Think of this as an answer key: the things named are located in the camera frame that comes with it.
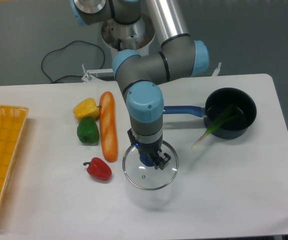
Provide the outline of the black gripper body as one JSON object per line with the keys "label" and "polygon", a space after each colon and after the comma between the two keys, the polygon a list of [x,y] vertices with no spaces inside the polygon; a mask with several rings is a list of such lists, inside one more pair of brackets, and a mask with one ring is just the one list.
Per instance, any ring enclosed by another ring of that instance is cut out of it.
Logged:
{"label": "black gripper body", "polygon": [[141,153],[149,155],[156,155],[161,151],[161,145],[163,142],[162,129],[153,135],[140,135],[129,129],[127,131],[130,144],[135,146]]}

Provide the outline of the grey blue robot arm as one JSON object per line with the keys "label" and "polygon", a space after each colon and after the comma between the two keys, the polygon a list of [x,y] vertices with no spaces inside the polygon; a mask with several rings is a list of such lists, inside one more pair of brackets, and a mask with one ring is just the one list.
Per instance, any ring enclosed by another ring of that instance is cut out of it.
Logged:
{"label": "grey blue robot arm", "polygon": [[171,157],[161,150],[164,99],[159,85],[204,72],[209,54],[202,41],[191,38],[178,1],[149,0],[146,5],[160,51],[141,56],[140,44],[125,46],[119,39],[112,69],[130,116],[130,142],[149,166],[162,170]]}

